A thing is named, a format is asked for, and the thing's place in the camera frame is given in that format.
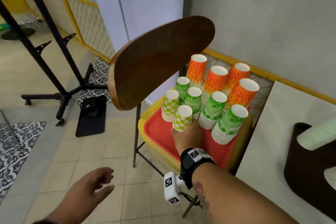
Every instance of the black bracket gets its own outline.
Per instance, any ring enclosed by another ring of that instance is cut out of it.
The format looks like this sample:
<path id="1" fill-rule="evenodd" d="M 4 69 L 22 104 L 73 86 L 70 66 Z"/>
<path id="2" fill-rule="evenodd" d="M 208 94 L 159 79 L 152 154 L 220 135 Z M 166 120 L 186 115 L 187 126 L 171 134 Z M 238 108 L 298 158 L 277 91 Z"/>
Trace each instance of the black bracket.
<path id="1" fill-rule="evenodd" d="M 44 44 L 39 45 L 38 47 L 35 47 L 35 50 L 39 55 L 41 55 L 44 48 L 46 48 L 51 43 L 51 40 L 49 42 L 46 42 Z"/>
<path id="2" fill-rule="evenodd" d="M 68 44 L 68 42 L 76 35 L 76 33 L 72 33 L 66 37 L 63 38 L 65 45 Z"/>

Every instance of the person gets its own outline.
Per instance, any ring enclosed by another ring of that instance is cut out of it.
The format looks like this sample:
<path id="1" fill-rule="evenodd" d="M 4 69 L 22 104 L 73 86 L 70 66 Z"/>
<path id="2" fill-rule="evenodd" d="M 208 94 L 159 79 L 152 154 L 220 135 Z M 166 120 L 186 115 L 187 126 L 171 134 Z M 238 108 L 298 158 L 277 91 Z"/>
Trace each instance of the person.
<path id="1" fill-rule="evenodd" d="M 197 120 L 183 132 L 172 129 L 172 134 L 180 155 L 186 149 L 200 146 Z M 70 188 L 52 213 L 35 224 L 82 223 L 113 191 L 113 185 L 102 188 L 104 184 L 110 184 L 112 173 L 108 167 L 89 172 Z M 213 163 L 206 162 L 197 167 L 192 174 L 192 184 L 211 223 L 298 223 L 269 199 Z"/>

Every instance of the white countertop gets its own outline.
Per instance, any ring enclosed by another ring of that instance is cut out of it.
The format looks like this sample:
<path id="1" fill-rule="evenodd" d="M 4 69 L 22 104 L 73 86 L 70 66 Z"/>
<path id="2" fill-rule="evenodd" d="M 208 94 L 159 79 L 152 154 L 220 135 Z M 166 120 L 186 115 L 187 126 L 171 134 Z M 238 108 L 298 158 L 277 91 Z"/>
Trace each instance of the white countertop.
<path id="1" fill-rule="evenodd" d="M 236 176 L 299 223 L 335 223 L 292 192 L 283 174 L 293 125 L 317 125 L 335 114 L 336 105 L 275 82 Z"/>

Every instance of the chair leg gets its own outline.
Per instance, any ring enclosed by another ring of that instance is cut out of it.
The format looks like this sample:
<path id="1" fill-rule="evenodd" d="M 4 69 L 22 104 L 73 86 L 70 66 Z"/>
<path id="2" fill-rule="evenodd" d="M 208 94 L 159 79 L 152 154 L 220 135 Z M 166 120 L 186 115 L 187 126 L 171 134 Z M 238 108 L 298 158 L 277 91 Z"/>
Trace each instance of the chair leg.
<path id="1" fill-rule="evenodd" d="M 191 207 L 194 206 L 194 204 L 196 203 L 197 199 L 198 199 L 198 196 L 196 195 L 196 196 L 192 199 L 192 201 L 189 203 L 188 208 L 185 210 L 185 212 L 184 212 L 183 215 L 182 215 L 182 218 L 185 218 L 185 217 L 187 216 L 187 213 L 190 211 Z"/>
<path id="2" fill-rule="evenodd" d="M 140 120 L 140 112 L 141 112 L 141 103 L 136 108 L 133 168 L 135 167 L 135 160 L 136 160 L 137 152 L 138 152 L 138 150 L 137 150 L 137 147 L 138 147 L 138 136 L 139 136 L 138 123 L 139 123 L 139 120 Z"/>

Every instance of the wooden chair backrest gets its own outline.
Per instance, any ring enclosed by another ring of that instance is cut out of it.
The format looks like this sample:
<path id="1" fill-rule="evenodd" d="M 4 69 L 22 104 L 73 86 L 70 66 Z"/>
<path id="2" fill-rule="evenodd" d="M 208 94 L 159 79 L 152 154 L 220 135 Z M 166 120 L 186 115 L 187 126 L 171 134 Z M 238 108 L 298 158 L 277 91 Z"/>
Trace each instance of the wooden chair backrest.
<path id="1" fill-rule="evenodd" d="M 215 35 L 202 16 L 182 18 L 133 39 L 111 59 L 108 91 L 119 110 L 131 110 L 202 52 Z"/>

